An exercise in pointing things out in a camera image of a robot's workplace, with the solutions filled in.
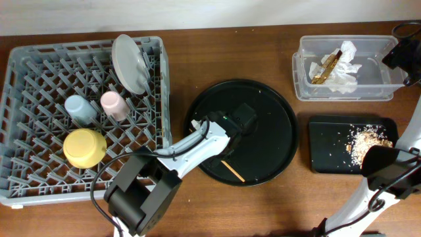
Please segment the gold snack wrapper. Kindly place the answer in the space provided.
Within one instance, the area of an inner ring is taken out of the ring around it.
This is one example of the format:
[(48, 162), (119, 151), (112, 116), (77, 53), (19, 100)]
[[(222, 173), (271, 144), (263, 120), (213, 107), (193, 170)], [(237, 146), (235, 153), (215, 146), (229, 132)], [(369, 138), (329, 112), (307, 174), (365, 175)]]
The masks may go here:
[(316, 67), (310, 71), (312, 73), (311, 84), (323, 84), (335, 68), (342, 54), (342, 51), (338, 49), (326, 58), (322, 66), (316, 65)]

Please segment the grey round plate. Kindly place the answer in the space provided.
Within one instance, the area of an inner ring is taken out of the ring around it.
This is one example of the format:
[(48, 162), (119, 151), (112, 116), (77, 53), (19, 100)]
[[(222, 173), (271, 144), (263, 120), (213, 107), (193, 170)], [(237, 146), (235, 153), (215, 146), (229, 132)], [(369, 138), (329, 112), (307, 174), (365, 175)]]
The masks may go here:
[(147, 67), (141, 50), (126, 34), (119, 35), (112, 44), (112, 64), (121, 84), (130, 92), (141, 95), (148, 82)]

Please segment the white paper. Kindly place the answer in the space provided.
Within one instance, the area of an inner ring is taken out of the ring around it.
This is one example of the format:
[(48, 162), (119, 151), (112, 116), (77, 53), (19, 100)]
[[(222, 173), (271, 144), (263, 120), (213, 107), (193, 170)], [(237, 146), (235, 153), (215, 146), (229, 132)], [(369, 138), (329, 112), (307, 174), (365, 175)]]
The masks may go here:
[(341, 44), (341, 47), (334, 51), (337, 51), (338, 49), (340, 49), (343, 54), (328, 79), (322, 85), (327, 85), (331, 92), (339, 92), (341, 94), (353, 93), (358, 85), (357, 79), (353, 74), (356, 74), (362, 67), (360, 64), (351, 64), (351, 61), (354, 59), (355, 53), (357, 52), (357, 48), (353, 42), (344, 41)]

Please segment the yellow bowl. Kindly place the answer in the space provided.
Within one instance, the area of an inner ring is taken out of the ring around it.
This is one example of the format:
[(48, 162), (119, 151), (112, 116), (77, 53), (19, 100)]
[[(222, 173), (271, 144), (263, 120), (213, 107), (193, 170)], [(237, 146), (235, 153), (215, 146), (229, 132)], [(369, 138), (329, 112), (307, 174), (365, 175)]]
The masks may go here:
[(89, 169), (97, 165), (105, 156), (106, 139), (94, 130), (80, 128), (65, 138), (63, 151), (68, 162), (79, 169)]

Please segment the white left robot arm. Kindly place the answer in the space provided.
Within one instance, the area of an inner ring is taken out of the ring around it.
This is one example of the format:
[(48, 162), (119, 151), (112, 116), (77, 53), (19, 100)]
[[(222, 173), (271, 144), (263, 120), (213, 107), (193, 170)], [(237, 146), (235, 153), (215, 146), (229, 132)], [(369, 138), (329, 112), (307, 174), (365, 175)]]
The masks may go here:
[(203, 161), (228, 159), (256, 121), (255, 110), (243, 103), (231, 113), (216, 111), (193, 120), (195, 131), (168, 148), (127, 154), (104, 195), (115, 235), (146, 235), (165, 214), (182, 178)]

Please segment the light blue plastic cup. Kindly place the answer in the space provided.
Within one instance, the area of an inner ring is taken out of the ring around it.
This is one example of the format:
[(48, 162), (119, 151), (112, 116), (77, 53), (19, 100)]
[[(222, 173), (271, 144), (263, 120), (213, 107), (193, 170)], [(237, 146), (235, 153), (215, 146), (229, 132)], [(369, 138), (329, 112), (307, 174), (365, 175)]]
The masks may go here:
[(88, 100), (80, 95), (71, 95), (64, 102), (64, 107), (72, 119), (81, 125), (91, 123), (91, 118), (97, 116), (97, 111), (91, 106)]

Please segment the wooden chopstick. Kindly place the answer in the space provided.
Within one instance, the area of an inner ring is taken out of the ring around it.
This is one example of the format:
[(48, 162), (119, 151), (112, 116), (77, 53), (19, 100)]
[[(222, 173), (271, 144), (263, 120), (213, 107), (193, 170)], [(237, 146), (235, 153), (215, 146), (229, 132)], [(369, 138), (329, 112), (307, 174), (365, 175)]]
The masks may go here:
[(221, 161), (221, 163), (229, 170), (231, 171), (238, 179), (242, 181), (242, 183), (245, 182), (245, 179), (237, 172), (235, 171), (226, 161)]

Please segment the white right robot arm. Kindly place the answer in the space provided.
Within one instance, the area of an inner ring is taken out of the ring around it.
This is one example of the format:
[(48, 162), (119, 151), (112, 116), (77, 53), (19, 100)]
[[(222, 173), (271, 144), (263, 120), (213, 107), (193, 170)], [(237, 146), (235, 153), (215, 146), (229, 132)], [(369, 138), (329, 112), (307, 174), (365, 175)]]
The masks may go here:
[(347, 203), (313, 228), (311, 236), (360, 236), (387, 208), (420, 193), (420, 104), (395, 147), (368, 150), (362, 175)]

